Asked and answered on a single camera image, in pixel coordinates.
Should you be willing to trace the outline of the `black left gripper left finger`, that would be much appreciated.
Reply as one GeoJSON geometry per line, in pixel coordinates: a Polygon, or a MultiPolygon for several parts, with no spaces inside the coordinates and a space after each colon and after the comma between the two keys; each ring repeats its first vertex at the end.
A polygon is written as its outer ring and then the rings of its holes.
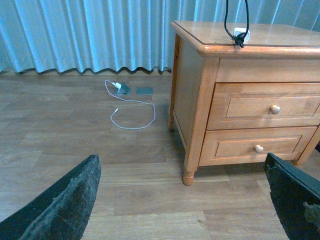
{"type": "Polygon", "coordinates": [[[2,240],[80,240],[90,219],[101,177],[90,155],[23,208],[1,221],[2,240]]]}

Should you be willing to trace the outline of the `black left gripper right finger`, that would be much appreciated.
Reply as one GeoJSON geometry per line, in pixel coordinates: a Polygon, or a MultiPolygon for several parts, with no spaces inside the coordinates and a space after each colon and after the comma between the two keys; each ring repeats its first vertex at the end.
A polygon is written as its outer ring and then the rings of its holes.
{"type": "Polygon", "coordinates": [[[279,221],[290,240],[320,238],[320,181],[268,153],[264,172],[279,221]]]}

